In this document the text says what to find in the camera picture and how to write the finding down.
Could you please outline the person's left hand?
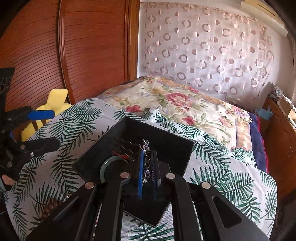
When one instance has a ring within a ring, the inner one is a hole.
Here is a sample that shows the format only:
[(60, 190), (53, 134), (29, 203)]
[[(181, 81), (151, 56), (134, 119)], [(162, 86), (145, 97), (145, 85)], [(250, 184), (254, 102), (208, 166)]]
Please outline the person's left hand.
[(4, 184), (8, 186), (13, 186), (16, 183), (16, 180), (13, 180), (12, 178), (6, 175), (2, 175), (2, 179), (4, 181)]

